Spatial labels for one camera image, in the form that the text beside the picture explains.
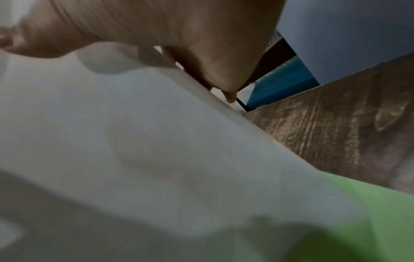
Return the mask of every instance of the skin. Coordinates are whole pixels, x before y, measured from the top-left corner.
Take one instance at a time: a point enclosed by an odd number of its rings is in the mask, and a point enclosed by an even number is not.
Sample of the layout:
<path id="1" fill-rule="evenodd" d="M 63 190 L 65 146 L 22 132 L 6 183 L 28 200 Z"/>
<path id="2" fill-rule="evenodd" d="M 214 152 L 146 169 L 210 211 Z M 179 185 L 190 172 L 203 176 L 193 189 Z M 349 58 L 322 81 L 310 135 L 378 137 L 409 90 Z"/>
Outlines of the skin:
<path id="1" fill-rule="evenodd" d="M 285 0 L 39 0 L 0 48 L 56 58 L 99 41 L 162 46 L 229 102 L 257 66 Z"/>

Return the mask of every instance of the white wall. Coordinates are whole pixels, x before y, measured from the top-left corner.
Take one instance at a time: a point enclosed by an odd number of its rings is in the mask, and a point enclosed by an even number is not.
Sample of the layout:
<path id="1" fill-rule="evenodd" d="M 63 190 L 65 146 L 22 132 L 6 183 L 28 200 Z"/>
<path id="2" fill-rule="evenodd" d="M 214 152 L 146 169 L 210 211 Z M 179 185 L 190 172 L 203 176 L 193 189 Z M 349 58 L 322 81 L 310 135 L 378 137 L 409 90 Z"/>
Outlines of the white wall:
<path id="1" fill-rule="evenodd" d="M 279 32 L 320 84 L 414 51 L 413 0 L 288 0 Z"/>

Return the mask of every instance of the dark brown object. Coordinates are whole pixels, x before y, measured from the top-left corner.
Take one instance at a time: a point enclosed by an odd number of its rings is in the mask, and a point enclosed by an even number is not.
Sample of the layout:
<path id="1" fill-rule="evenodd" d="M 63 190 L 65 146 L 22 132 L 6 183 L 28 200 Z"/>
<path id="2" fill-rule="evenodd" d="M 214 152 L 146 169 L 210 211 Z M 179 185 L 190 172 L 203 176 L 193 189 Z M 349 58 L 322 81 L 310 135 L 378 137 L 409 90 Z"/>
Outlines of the dark brown object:
<path id="1" fill-rule="evenodd" d="M 322 171 L 414 193 L 414 54 L 246 118 Z"/>
<path id="2" fill-rule="evenodd" d="M 239 91 L 278 66 L 282 65 L 295 55 L 296 53 L 290 48 L 286 40 L 284 38 L 279 39 L 263 54 L 259 64 L 250 76 L 249 80 L 247 80 Z"/>

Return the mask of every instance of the light green sheet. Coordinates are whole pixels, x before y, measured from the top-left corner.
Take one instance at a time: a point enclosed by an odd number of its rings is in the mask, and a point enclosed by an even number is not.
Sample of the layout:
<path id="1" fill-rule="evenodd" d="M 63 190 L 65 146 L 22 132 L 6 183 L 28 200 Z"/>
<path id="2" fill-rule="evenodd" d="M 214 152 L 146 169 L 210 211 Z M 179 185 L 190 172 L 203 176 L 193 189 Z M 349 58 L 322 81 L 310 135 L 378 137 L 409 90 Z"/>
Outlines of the light green sheet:
<path id="1" fill-rule="evenodd" d="M 324 175 L 361 202 L 369 221 L 307 237 L 289 262 L 413 262 L 414 196 L 332 174 Z"/>

